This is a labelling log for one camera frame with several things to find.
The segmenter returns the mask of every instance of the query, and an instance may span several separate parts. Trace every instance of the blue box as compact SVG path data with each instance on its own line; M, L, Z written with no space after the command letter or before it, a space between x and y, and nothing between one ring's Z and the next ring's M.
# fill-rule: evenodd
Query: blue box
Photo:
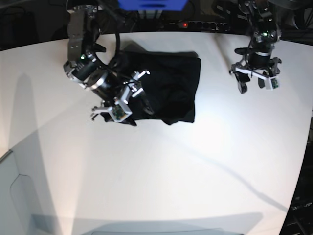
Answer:
M188 0L119 0L120 7L128 10L181 11Z

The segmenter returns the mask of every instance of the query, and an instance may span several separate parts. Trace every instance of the black cloth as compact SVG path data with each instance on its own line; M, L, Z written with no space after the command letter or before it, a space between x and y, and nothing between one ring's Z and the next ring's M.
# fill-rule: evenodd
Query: black cloth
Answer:
M168 125L178 121L193 123L195 120L195 95L199 84L201 60L175 54L126 52L123 74L148 70L150 75L141 78L145 95L130 98L132 116L124 123L134 125L142 119L160 119ZM145 111L142 101L147 98L154 114Z

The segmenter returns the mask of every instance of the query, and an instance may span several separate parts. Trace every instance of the white table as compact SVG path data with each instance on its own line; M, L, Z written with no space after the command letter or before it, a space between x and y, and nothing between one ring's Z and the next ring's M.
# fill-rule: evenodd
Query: white table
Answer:
M99 98L67 79L67 40L0 52L6 148L33 179L38 217L54 234L219 229L277 235L298 180L313 104L313 47L279 42L281 88L256 78L241 95L229 65L249 38L208 33L122 35L148 51L195 51L194 124L138 127L89 119ZM99 43L113 55L115 38Z

